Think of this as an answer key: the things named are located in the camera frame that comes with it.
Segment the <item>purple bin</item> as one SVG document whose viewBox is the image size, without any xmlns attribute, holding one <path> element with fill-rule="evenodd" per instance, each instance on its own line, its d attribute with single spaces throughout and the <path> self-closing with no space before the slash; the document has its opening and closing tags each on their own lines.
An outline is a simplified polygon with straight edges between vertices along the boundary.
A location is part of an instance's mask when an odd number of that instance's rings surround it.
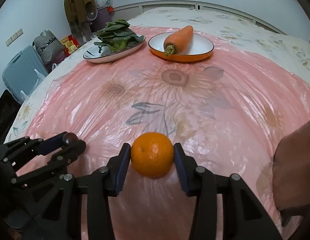
<svg viewBox="0 0 310 240">
<path fill-rule="evenodd" d="M 100 29 L 103 29 L 106 26 L 106 23 L 111 22 L 111 16 L 108 11 L 108 7 L 104 7 L 97 11 L 97 17 L 92 21 L 91 29 L 93 32 L 96 32 Z"/>
</svg>

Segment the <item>dark plum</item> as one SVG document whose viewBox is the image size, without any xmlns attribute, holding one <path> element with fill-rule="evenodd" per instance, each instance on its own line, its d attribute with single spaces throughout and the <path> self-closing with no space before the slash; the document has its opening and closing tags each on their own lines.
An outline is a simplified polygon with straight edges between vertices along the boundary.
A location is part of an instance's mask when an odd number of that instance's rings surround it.
<svg viewBox="0 0 310 240">
<path fill-rule="evenodd" d="M 62 137 L 62 141 L 65 146 L 72 145 L 78 141 L 78 137 L 74 133 L 65 133 Z"/>
</svg>

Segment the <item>orange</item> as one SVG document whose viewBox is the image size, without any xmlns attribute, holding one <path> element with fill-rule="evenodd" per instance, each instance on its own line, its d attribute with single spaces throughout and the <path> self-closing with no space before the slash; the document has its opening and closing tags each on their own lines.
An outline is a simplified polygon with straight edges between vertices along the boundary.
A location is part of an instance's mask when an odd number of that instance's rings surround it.
<svg viewBox="0 0 310 240">
<path fill-rule="evenodd" d="M 173 160 L 173 144 L 162 133 L 144 133 L 137 137 L 132 144 L 132 167 L 142 176 L 148 178 L 162 177 L 169 172 Z"/>
</svg>

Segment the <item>white oval plate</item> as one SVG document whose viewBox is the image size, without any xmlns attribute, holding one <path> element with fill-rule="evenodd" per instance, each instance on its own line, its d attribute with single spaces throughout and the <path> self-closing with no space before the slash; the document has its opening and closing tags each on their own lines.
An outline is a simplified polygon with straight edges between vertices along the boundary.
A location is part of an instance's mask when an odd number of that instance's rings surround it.
<svg viewBox="0 0 310 240">
<path fill-rule="evenodd" d="M 143 46 L 146 40 L 145 36 L 139 34 L 137 36 L 141 38 L 141 41 L 133 46 L 128 46 L 124 50 L 112 51 L 107 46 L 101 47 L 94 45 L 85 51 L 83 58 L 91 63 L 107 63 L 122 59 L 123 57 L 135 53 Z"/>
</svg>

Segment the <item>olive coat hanging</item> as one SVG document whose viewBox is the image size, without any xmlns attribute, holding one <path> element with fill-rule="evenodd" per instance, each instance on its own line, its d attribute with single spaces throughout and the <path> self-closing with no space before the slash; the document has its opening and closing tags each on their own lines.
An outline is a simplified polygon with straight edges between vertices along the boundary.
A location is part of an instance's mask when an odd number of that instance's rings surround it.
<svg viewBox="0 0 310 240">
<path fill-rule="evenodd" d="M 74 38 L 90 36 L 87 14 L 94 12 L 95 9 L 94 0 L 64 0 L 66 18 Z"/>
</svg>

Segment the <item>green leafy vegetables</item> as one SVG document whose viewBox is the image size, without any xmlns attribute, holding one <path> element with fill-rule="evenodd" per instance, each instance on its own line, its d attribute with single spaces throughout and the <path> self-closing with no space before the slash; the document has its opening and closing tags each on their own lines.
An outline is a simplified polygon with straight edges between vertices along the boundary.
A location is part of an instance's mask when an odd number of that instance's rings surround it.
<svg viewBox="0 0 310 240">
<path fill-rule="evenodd" d="M 141 38 L 130 29 L 130 24 L 123 19 L 106 23 L 106 26 L 95 34 L 99 41 L 94 44 L 101 47 L 107 46 L 112 51 L 124 50 L 141 41 Z"/>
</svg>

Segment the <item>grey bag with lettering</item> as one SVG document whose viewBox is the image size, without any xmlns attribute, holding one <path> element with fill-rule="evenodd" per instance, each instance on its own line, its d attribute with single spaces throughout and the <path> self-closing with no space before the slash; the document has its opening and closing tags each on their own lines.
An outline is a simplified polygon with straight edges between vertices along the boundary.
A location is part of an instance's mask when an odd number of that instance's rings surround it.
<svg viewBox="0 0 310 240">
<path fill-rule="evenodd" d="M 33 46 L 41 57 L 44 64 L 49 64 L 63 51 L 63 45 L 59 39 L 50 31 L 44 30 L 33 41 Z"/>
</svg>

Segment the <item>blue suitcase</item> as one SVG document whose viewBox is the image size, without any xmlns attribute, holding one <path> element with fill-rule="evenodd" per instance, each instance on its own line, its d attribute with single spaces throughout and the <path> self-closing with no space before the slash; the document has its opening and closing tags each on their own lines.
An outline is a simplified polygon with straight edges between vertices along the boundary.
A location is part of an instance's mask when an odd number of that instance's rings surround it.
<svg viewBox="0 0 310 240">
<path fill-rule="evenodd" d="M 47 75 L 41 57 L 33 46 L 27 46 L 8 63 L 2 80 L 15 100 L 22 104 Z"/>
</svg>

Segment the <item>orange rimmed plate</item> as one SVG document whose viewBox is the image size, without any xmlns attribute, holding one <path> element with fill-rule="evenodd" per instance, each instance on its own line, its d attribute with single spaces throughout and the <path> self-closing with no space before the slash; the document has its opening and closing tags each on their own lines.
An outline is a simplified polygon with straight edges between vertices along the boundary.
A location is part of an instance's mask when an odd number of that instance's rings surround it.
<svg viewBox="0 0 310 240">
<path fill-rule="evenodd" d="M 206 37 L 193 33 L 186 38 L 174 32 L 155 35 L 148 41 L 150 51 L 157 57 L 179 63 L 193 63 L 211 56 L 214 44 Z"/>
</svg>

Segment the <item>carrot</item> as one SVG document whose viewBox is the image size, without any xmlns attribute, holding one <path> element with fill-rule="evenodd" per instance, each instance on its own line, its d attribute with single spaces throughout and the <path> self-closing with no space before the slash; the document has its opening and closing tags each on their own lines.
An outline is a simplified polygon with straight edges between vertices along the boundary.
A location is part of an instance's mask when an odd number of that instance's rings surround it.
<svg viewBox="0 0 310 240">
<path fill-rule="evenodd" d="M 188 25 L 169 35 L 164 41 L 164 54 L 166 56 L 181 54 L 189 46 L 193 31 L 193 27 Z"/>
</svg>

